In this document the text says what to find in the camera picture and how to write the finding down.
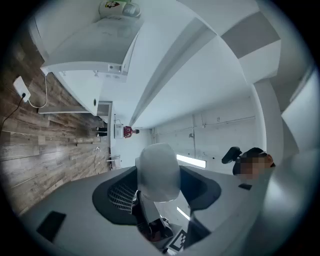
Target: power outlet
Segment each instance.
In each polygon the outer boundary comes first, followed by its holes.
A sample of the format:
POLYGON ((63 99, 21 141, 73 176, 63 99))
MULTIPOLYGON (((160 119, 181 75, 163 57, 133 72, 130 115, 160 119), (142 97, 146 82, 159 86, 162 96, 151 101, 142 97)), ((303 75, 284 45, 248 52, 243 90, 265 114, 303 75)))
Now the power outlet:
POLYGON ((20 95, 22 98, 22 94, 25 94, 25 97, 23 98, 24 102, 27 102, 31 96, 28 88, 26 87, 25 82, 22 80, 22 77, 19 76, 14 82, 13 86, 16 90, 16 92, 20 95))

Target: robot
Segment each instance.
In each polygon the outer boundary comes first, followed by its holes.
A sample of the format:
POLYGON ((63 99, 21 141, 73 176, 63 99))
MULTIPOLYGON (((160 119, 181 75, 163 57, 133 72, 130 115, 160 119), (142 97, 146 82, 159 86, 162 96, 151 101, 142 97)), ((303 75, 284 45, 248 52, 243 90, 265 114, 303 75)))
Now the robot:
MULTIPOLYGON (((304 90, 313 86, 318 92, 317 85, 307 84, 304 90)), ((21 221, 53 255, 156 256, 166 251, 174 232, 155 202, 175 200, 181 192, 190 207, 182 256, 270 255, 304 220, 320 180, 320 149, 314 139, 319 138, 320 115, 301 95, 284 113, 300 153, 259 179, 179 165, 168 144, 153 144, 141 152, 135 166, 64 184, 21 221), (294 108, 300 100, 302 110, 314 114, 308 126, 297 114, 301 108, 294 108)), ((240 154, 233 147, 223 162, 240 154)))

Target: white wall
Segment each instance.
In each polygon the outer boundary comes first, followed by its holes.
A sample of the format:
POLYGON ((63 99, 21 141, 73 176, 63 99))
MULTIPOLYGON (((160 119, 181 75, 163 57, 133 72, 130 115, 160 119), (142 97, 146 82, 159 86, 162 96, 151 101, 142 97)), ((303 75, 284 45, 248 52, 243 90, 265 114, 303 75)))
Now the white wall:
POLYGON ((131 138, 117 139, 115 146, 110 149, 111 155, 120 155, 121 168, 132 167, 141 151, 151 144, 151 130, 141 129, 139 134, 133 134, 131 138))
POLYGON ((284 132, 283 121, 276 93, 269 79, 264 79, 254 84, 265 125, 266 150, 273 158, 276 165, 283 160, 284 132))
POLYGON ((266 124, 263 109, 259 100, 259 95, 255 89, 255 86, 251 85, 251 102, 254 106, 254 115, 255 115, 255 127, 256 127, 256 145, 262 150, 267 150, 267 133, 266 133, 266 124))
POLYGON ((282 113, 299 151, 318 148, 320 145, 319 77, 317 67, 310 70, 301 83, 299 93, 282 113))
MULTIPOLYGON (((280 111, 283 113, 290 104, 290 98, 297 89, 300 80, 293 80, 285 84, 274 86, 274 92, 279 103, 280 111)), ((289 130, 286 122, 282 120, 283 126, 283 159, 299 153, 297 143, 289 130)))
POLYGON ((239 60, 216 36, 192 56, 139 116, 135 125, 153 128, 191 112, 250 95, 239 60))
POLYGON ((154 134, 155 142, 168 143, 177 154, 207 161, 206 169, 232 174, 233 164, 221 163, 227 151, 257 147, 254 105, 250 97, 227 102, 157 126, 154 134))

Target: ceiling light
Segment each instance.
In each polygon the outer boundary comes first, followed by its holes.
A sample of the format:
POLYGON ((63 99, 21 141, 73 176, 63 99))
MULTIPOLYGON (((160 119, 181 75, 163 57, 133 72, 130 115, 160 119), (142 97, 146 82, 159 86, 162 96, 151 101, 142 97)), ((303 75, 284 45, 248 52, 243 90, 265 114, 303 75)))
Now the ceiling light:
POLYGON ((188 215, 186 215, 179 207, 176 208, 179 213, 181 213, 188 221, 190 221, 190 217, 188 215))
POLYGON ((206 168, 206 161, 203 161, 203 160, 194 159, 194 158, 183 156, 180 154, 176 155, 176 159, 183 161, 183 162, 186 162, 188 164, 194 165, 194 166, 206 168))

